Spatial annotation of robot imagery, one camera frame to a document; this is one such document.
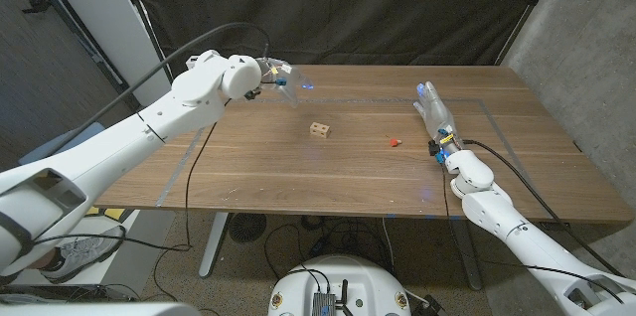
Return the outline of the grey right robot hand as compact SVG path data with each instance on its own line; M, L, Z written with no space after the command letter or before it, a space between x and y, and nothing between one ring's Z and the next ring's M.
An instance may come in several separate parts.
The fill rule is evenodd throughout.
M444 163L451 154L464 149L454 117L430 81L419 83L416 91L418 101L413 106L420 114L430 136L429 154L438 163Z

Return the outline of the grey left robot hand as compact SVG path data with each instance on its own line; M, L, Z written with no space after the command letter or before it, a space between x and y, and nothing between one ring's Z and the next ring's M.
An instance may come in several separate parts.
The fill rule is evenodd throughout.
M301 70L284 60L256 58L261 70L260 89L273 90L280 94L292 107L299 103L298 88L312 90L313 81Z

